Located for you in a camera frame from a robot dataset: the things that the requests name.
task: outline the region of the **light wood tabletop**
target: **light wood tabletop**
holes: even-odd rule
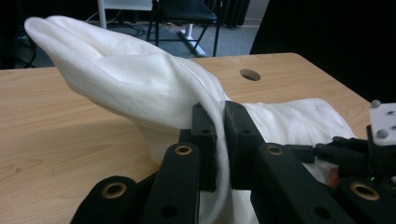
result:
[[[237,103],[321,98],[366,139],[369,103],[299,55],[193,60]],[[0,71],[0,223],[68,223],[102,179],[157,169],[134,124],[68,89],[56,68]]]

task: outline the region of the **black cloth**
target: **black cloth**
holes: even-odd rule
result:
[[[393,0],[271,0],[250,53],[298,53],[366,100],[396,102],[395,12]]]

